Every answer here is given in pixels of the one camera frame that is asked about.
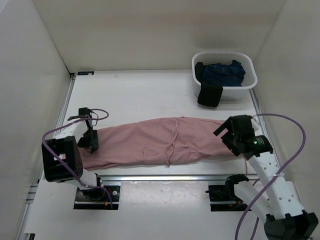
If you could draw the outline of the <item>pink trousers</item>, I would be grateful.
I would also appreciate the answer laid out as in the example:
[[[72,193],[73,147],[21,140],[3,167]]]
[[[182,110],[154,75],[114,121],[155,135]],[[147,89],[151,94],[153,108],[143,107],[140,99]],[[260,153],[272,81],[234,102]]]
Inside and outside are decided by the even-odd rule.
[[[119,166],[183,165],[234,154],[214,135],[223,121],[165,117],[122,124],[97,131],[98,149],[80,148],[83,167],[99,170]]]

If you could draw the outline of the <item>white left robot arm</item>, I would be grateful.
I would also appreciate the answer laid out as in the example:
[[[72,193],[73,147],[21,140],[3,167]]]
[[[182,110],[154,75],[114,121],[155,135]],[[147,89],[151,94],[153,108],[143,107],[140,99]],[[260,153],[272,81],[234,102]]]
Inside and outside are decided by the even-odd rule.
[[[44,176],[48,182],[68,183],[100,200],[105,194],[101,177],[84,168],[80,149],[90,154],[99,148],[98,131],[94,130],[89,113],[71,116],[67,124],[52,129],[42,136]]]

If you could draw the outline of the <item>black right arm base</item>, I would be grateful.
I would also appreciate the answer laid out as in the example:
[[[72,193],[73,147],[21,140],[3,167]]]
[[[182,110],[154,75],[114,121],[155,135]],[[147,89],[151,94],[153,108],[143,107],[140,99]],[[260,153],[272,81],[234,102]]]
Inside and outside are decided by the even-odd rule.
[[[239,198],[232,198],[225,185],[209,185],[205,191],[209,195],[211,212],[243,212],[247,205]]]

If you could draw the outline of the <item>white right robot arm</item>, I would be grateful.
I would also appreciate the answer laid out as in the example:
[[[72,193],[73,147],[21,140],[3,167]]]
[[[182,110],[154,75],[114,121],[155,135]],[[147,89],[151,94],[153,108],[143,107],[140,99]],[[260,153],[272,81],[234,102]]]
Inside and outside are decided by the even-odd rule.
[[[262,158],[265,153],[273,155],[274,149],[266,136],[256,135],[254,117],[231,116],[214,135],[220,136],[235,156],[244,157],[263,185],[257,191],[244,174],[231,175],[225,181],[226,197],[240,199],[247,206],[239,222],[252,211],[263,223],[269,240],[308,240],[319,220],[315,213],[305,210],[287,184],[282,171],[291,161],[279,166],[274,156]]]

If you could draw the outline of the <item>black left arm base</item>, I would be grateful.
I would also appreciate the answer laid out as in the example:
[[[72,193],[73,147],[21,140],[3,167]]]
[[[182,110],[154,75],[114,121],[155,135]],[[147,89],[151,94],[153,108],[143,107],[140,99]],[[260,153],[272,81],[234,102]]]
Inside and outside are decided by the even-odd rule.
[[[111,210],[119,209],[121,183],[103,183],[105,190],[77,188],[73,208],[75,210]]]

